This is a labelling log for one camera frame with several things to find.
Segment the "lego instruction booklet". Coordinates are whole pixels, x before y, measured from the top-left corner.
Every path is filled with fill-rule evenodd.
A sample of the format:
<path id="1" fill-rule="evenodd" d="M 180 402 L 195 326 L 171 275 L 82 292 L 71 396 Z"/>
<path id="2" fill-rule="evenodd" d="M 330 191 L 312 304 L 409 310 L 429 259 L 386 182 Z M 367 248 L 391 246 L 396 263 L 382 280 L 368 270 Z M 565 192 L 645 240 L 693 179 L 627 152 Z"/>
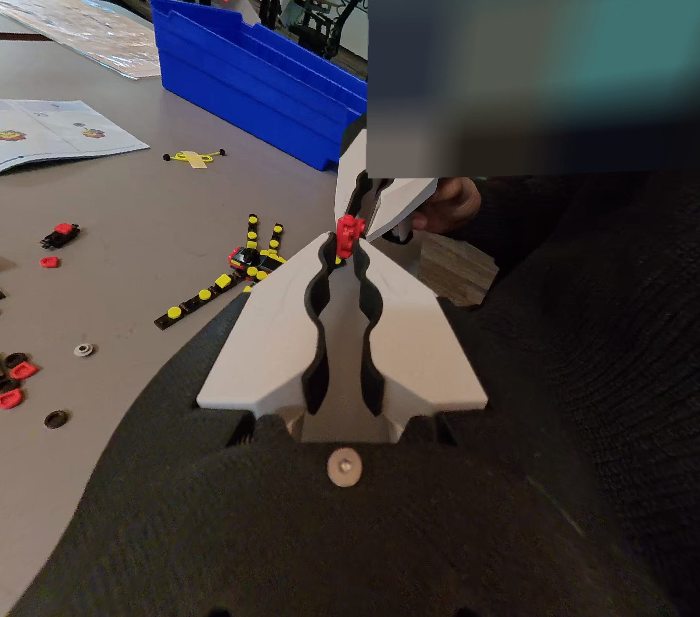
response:
<path id="1" fill-rule="evenodd" d="M 1 172 L 148 149 L 83 101 L 1 100 Z"/>

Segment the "red lego piece with studs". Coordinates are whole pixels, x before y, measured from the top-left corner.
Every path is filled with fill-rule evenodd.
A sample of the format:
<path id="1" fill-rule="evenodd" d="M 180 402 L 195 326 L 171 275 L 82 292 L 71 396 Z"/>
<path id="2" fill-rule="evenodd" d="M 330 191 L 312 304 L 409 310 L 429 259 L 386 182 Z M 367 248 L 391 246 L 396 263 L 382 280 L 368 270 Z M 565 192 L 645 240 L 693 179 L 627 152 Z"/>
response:
<path id="1" fill-rule="evenodd" d="M 354 245 L 365 231 L 365 219 L 346 214 L 337 221 L 337 247 L 335 263 L 349 259 L 354 251 Z"/>

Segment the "blue plastic bin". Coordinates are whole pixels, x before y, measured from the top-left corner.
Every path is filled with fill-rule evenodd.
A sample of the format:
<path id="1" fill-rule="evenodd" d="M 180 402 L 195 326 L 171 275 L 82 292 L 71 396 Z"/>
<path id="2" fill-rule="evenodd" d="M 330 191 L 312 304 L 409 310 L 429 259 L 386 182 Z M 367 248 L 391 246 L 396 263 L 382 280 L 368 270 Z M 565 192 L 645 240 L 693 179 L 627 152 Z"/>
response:
<path id="1" fill-rule="evenodd" d="M 316 170 L 337 166 L 365 81 L 239 12 L 148 3 L 165 90 Z"/>

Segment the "shiny plastic-wrapped sheet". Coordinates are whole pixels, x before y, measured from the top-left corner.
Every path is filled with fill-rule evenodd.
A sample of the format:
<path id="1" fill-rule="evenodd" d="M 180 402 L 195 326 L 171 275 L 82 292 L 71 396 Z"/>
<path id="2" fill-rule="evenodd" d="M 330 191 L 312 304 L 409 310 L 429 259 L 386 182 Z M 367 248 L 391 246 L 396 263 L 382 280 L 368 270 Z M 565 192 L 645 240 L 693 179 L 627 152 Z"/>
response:
<path id="1" fill-rule="evenodd" d="M 153 29 L 97 0 L 1 0 L 1 14 L 132 80 L 161 75 Z"/>

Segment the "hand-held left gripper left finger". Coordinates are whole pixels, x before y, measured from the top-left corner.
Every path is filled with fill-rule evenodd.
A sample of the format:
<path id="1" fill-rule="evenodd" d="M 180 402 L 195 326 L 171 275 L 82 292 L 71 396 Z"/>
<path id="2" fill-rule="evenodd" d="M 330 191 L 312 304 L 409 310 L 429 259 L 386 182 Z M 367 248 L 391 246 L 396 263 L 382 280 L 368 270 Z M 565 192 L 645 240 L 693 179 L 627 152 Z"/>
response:
<path id="1" fill-rule="evenodd" d="M 253 287 L 199 394 L 201 409 L 277 415 L 289 431 L 328 393 L 326 334 L 336 236 L 322 233 Z"/>

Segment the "person's right forearm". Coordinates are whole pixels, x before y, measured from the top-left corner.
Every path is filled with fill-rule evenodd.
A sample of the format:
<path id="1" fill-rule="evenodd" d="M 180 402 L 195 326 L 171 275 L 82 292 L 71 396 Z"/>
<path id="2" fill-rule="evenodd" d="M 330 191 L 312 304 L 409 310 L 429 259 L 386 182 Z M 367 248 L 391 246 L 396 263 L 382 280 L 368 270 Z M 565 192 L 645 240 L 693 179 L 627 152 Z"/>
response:
<path id="1" fill-rule="evenodd" d="M 699 279 L 699 169 L 492 177 L 453 237 L 501 274 L 540 260 L 565 276 L 643 289 Z"/>

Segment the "black yellow lego spider model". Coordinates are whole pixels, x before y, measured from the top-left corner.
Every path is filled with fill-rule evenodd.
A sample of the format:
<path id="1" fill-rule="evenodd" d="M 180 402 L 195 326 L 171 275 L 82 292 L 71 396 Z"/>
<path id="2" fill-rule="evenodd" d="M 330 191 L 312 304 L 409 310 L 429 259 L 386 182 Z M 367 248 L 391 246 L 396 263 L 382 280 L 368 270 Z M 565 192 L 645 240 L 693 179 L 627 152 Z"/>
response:
<path id="1" fill-rule="evenodd" d="M 227 258 L 229 272 L 217 277 L 209 287 L 200 289 L 193 297 L 170 307 L 165 314 L 155 319 L 155 327 L 160 331 L 168 329 L 240 284 L 245 284 L 244 291 L 249 291 L 254 284 L 263 281 L 284 264 L 285 259 L 279 254 L 284 226 L 275 223 L 268 244 L 263 246 L 260 245 L 259 232 L 258 216 L 250 214 L 244 243 L 236 247 Z"/>

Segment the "red black lego assembly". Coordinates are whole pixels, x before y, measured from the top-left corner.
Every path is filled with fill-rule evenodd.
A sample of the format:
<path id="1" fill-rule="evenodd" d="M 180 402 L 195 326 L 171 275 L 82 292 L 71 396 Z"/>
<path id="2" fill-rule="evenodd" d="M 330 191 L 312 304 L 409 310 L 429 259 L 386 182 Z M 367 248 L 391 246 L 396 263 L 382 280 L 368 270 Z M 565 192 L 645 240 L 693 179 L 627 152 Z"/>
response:
<path id="1" fill-rule="evenodd" d="M 60 223 L 40 241 L 40 246 L 49 251 L 61 249 L 74 241 L 80 232 L 77 224 Z"/>

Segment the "person's right hand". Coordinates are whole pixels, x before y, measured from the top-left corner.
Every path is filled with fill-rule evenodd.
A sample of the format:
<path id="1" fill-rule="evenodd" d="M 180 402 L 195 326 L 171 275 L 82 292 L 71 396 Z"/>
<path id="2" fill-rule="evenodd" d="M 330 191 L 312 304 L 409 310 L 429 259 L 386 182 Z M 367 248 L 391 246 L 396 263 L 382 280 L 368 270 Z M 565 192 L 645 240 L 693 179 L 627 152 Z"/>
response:
<path id="1" fill-rule="evenodd" d="M 437 235 L 453 233 L 473 220 L 481 202 L 471 178 L 442 178 L 435 192 L 413 212 L 411 227 Z"/>

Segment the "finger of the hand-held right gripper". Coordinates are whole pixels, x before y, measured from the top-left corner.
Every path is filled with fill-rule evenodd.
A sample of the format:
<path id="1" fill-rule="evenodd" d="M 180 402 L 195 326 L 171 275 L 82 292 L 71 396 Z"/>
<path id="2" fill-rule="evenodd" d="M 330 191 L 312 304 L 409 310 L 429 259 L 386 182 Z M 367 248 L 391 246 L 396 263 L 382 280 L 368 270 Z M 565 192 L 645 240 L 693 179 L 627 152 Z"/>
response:
<path id="1" fill-rule="evenodd" d="M 366 128 L 347 129 L 346 136 L 344 140 L 349 142 L 344 144 L 337 167 L 335 221 L 345 216 L 356 218 L 373 185 L 367 172 Z"/>
<path id="2" fill-rule="evenodd" d="M 393 244 L 407 244 L 413 237 L 412 214 L 438 187 L 438 178 L 392 179 L 376 193 L 364 238 L 380 237 Z"/>

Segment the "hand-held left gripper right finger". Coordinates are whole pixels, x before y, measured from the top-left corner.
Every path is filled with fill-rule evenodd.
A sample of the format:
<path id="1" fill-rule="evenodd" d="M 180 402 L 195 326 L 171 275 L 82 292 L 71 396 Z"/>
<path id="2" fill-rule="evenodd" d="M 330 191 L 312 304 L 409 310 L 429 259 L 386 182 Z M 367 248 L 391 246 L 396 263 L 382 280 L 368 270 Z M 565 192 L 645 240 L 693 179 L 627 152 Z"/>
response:
<path id="1" fill-rule="evenodd" d="M 432 290 L 363 238 L 353 262 L 368 321 L 363 402 L 390 439 L 415 417 L 484 410 L 488 397 Z"/>

